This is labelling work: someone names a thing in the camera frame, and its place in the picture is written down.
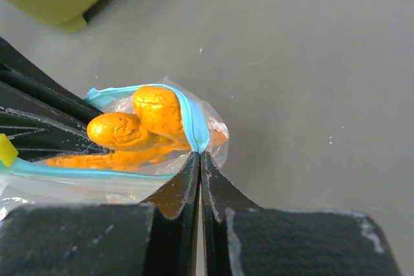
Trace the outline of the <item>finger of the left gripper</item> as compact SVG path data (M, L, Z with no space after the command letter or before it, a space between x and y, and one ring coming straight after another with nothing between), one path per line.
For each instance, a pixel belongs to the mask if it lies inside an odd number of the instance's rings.
M104 155L111 151L92 142L87 123L1 83L1 132L18 157L38 162L65 155Z
M1 81L87 124L102 111L73 94L1 39Z

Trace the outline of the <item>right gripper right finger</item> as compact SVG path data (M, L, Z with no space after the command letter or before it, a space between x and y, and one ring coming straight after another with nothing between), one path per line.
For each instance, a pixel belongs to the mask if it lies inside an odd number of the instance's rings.
M237 212L259 205L227 179L208 151L201 153L204 270L207 275L242 275L241 241L234 231Z

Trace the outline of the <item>orange fake fruit pieces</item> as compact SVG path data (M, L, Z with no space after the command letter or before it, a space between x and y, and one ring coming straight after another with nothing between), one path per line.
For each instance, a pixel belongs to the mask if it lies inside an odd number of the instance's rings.
M131 113L106 112L87 125L87 136L111 152L50 158L51 167L133 172L142 164L167 160L173 151L203 152L225 144L226 126L209 118L200 103L164 85L135 89Z

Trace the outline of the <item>blue zip clear bag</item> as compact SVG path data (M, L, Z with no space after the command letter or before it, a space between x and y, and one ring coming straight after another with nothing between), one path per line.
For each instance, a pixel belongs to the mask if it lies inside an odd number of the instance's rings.
M91 89L85 101L103 115L87 136L109 153L53 156L1 167L1 216L23 204L132 203L167 182L192 151L223 165L230 133L213 107L177 86L152 83Z

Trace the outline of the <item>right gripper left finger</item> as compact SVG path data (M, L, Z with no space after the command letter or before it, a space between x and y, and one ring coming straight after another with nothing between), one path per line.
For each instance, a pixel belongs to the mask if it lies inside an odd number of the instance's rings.
M143 200L155 207L144 275L195 275L200 195L199 153Z

